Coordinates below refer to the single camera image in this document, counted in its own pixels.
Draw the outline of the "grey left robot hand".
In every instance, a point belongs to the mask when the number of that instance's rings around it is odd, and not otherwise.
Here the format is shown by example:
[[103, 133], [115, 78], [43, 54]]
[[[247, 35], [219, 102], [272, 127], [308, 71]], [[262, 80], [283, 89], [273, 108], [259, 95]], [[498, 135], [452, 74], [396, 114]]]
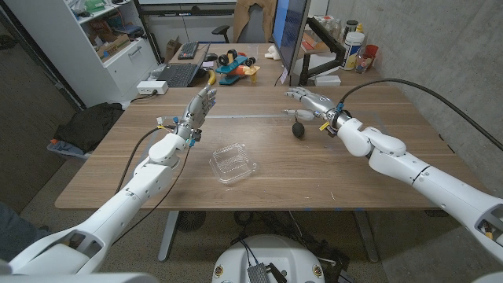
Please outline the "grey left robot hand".
[[215, 105], [216, 89], [212, 89], [210, 84], [199, 91], [186, 106], [182, 118], [180, 119], [174, 133], [182, 137], [186, 145], [194, 131], [197, 131], [205, 121], [206, 115]]

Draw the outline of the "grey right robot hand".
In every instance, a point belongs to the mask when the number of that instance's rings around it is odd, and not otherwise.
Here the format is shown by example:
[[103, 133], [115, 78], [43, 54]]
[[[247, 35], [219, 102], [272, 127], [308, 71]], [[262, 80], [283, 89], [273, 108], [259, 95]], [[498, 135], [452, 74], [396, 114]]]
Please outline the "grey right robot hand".
[[342, 110], [341, 104], [336, 105], [330, 98], [306, 88], [300, 86], [289, 88], [285, 91], [285, 96], [304, 106], [304, 109], [285, 109], [283, 113], [288, 116], [307, 121], [320, 118], [336, 129], [351, 119], [351, 115]]

